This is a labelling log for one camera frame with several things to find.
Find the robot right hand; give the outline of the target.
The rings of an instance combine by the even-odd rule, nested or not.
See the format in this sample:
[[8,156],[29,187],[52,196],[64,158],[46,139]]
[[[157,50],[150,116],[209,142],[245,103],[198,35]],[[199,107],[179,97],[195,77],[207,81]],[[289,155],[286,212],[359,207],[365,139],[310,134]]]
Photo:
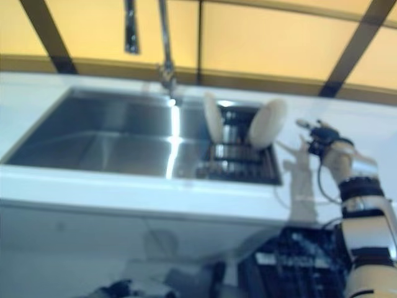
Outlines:
[[340,137],[339,132],[334,127],[320,119],[316,120],[315,123],[305,119],[297,119],[295,123],[297,126],[309,131],[309,136],[313,142],[329,145]]

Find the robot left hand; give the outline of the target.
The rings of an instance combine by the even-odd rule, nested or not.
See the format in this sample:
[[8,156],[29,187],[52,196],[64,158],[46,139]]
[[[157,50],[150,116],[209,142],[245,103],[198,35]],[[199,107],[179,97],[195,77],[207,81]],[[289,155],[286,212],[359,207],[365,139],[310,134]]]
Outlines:
[[122,279],[112,283],[109,286],[104,286],[99,289],[102,297],[111,298],[122,298],[132,296],[132,284],[131,279]]

